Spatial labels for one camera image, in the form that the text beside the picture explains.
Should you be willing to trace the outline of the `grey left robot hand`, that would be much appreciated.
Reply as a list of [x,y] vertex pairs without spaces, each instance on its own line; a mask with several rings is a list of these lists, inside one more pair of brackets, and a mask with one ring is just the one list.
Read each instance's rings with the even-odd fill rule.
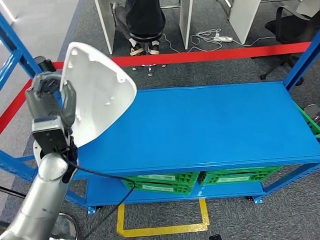
[[66,129],[75,120],[77,94],[67,80],[62,83],[62,75],[56,72],[43,72],[35,75],[25,92],[26,100],[33,119],[60,116]]

